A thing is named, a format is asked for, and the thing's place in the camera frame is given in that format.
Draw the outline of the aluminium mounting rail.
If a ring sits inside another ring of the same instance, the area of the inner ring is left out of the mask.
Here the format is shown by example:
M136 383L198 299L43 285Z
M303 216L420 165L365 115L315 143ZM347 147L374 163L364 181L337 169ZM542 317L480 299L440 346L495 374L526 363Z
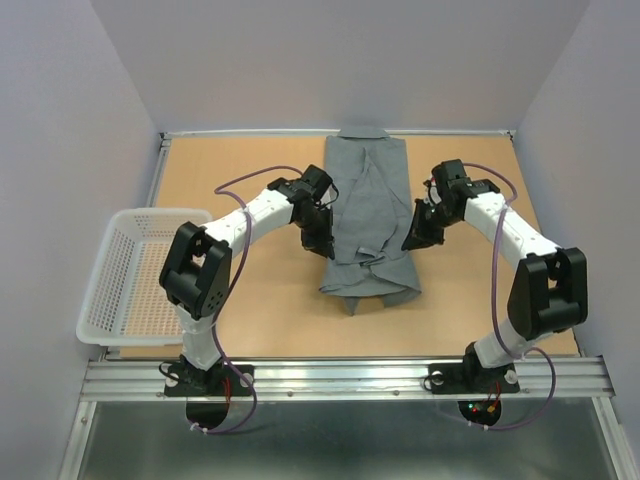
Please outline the aluminium mounting rail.
M262 402L436 400L424 379L453 358L350 358L237 360L254 367ZM611 398L606 364L599 357L555 357L557 398ZM80 399L86 402L167 401L156 361L91 362Z

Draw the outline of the white plastic basket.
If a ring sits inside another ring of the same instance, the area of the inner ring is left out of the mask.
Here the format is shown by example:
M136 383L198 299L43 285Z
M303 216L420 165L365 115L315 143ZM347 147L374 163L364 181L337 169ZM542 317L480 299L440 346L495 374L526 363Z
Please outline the white plastic basket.
M104 234L76 326L78 340L102 347L177 345L182 329L159 275L182 224L212 220L206 210L122 210Z

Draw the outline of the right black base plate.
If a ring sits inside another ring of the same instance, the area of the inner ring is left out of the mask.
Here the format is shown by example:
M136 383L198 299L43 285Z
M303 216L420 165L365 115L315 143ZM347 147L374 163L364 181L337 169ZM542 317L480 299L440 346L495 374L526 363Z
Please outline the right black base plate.
M430 364L423 386L435 395L483 395L518 393L520 385L513 364L484 369L462 362Z

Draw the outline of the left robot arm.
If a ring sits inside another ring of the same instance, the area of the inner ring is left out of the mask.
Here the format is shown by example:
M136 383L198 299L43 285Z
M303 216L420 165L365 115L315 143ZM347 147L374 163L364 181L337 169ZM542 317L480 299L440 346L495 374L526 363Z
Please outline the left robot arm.
M222 396L232 391L231 369L215 342L214 325L242 271L250 246L289 224L304 250L334 258L332 203L338 189L328 173L310 165L295 179L277 178L253 200L208 223L182 224L159 275L183 331L179 359L159 371L168 397Z

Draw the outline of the grey long sleeve shirt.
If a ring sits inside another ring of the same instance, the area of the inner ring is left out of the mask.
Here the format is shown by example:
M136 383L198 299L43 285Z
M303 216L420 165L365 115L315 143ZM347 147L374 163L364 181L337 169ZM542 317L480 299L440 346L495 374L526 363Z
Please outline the grey long sleeve shirt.
M342 298L350 315L363 298L389 308L418 297L419 276L402 249L413 219L406 142L376 127L345 127L326 138L324 167L338 194L335 258L320 291Z

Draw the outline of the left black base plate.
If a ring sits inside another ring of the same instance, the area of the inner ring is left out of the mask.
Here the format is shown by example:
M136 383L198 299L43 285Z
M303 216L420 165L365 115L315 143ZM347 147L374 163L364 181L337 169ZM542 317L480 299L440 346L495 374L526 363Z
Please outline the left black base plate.
M163 362L158 370L165 380L164 395L169 398L251 396L246 382L221 363L204 371L190 364Z

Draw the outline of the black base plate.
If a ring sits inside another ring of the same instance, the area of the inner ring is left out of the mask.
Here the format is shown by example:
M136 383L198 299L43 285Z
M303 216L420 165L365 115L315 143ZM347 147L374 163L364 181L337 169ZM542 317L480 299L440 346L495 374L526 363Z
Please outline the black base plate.
M221 363L204 371L190 364L163 362L158 370L165 380L164 395L169 398L251 396L246 382Z
M430 364L423 386L435 395L483 395L518 393L520 385L513 364L484 369L462 362Z

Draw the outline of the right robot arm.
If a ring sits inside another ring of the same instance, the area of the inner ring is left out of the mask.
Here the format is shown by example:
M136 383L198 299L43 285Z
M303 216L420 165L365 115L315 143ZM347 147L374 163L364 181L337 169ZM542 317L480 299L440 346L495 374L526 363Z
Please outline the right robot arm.
M432 169L402 248L441 245L446 228L465 222L491 242L492 258L504 258L514 278L505 320L493 307L491 332L471 343L460 362L432 368L426 387L434 394L482 393L495 385L516 392L514 361L538 341L586 320L587 259L580 249L544 237L513 209L512 197L489 179L471 179L467 167L455 159Z

